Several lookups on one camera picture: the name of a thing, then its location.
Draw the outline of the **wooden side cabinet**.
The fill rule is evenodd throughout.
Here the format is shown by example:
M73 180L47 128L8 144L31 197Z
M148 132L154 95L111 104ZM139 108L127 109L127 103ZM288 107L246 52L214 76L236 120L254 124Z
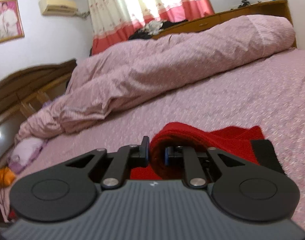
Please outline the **wooden side cabinet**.
M157 40L169 34L199 33L201 31L210 29L218 24L244 15L270 15L284 17L287 18L291 24L293 24L287 0L268 1L259 2L239 9L219 12L207 17L184 22L173 27L167 28L161 31L158 35L153 36L152 38L154 40Z

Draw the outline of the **framed wedding photo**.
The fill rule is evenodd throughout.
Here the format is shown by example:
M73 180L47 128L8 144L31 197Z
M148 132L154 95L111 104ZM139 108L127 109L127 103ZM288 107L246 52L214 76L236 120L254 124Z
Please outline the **framed wedding photo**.
M0 43L23 37L18 0L0 0Z

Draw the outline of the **wall air conditioner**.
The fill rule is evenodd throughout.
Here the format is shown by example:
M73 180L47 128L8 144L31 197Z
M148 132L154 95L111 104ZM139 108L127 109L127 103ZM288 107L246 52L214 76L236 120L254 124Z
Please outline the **wall air conditioner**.
M39 8L44 16L73 16L78 12L73 0L40 0Z

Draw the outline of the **wooden headboard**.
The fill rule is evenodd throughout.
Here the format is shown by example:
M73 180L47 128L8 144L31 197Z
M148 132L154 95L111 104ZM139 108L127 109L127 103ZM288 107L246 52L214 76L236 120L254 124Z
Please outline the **wooden headboard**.
M75 59L29 67L0 81L0 160L14 145L21 123L65 93L75 67Z

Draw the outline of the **cream and pink curtain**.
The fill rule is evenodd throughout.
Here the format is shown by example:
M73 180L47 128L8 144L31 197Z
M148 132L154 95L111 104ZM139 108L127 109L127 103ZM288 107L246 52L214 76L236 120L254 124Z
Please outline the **cream and pink curtain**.
M153 20L181 22L214 14L210 0L88 0L92 54L123 41Z

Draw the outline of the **red knitted garment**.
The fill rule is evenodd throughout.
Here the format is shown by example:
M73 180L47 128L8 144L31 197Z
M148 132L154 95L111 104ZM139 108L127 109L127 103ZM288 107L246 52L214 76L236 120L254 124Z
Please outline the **red knitted garment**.
M190 146L197 151L209 147L221 149L254 164L284 174L274 147L266 140L261 128L229 126L217 131L205 132L188 124L171 122L166 124L152 139L149 146L147 167L133 168L131 180L181 179L184 172L177 165L167 167L164 163L165 149L170 146Z

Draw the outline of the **orange cloth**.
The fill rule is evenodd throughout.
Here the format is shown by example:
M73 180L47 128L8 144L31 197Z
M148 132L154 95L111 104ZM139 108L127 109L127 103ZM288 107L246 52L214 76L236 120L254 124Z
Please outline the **orange cloth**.
M15 179L16 175L9 167L0 169L0 188L9 187Z

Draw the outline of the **pink floral duvet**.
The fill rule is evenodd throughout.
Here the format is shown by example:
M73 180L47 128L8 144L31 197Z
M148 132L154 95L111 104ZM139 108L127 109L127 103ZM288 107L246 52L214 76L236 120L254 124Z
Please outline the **pink floral duvet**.
M200 33L116 44L79 63L63 96L30 116L15 142L74 133L110 113L292 47L284 17L240 16Z

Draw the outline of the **pile of dark clothes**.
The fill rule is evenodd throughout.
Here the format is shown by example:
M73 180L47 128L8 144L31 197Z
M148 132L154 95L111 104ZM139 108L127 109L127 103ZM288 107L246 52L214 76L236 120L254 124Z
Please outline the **pile of dark clothes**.
M165 29L168 29L170 27L182 24L188 22L187 19L180 21L180 22L170 22L167 20L152 20L144 27L136 30L134 34L129 36L128 40L136 40L136 39L142 39L142 40L148 40L151 39L153 36L158 35L161 31L164 31Z

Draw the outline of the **lilac pillow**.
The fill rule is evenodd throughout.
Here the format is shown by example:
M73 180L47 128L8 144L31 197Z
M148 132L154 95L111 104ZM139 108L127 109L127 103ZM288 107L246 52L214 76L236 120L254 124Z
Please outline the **lilac pillow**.
M39 155L47 139L29 137L19 142L8 157L8 167L14 174L20 174Z

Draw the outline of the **pink floral bed sheet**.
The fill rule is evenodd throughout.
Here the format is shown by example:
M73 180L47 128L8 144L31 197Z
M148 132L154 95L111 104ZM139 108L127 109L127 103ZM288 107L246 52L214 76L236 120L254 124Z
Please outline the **pink floral bed sheet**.
M293 220L305 230L305 50L290 49L160 95L94 126L48 141L22 176L95 148L114 152L166 124L182 122L209 132L259 126L285 173L298 185Z

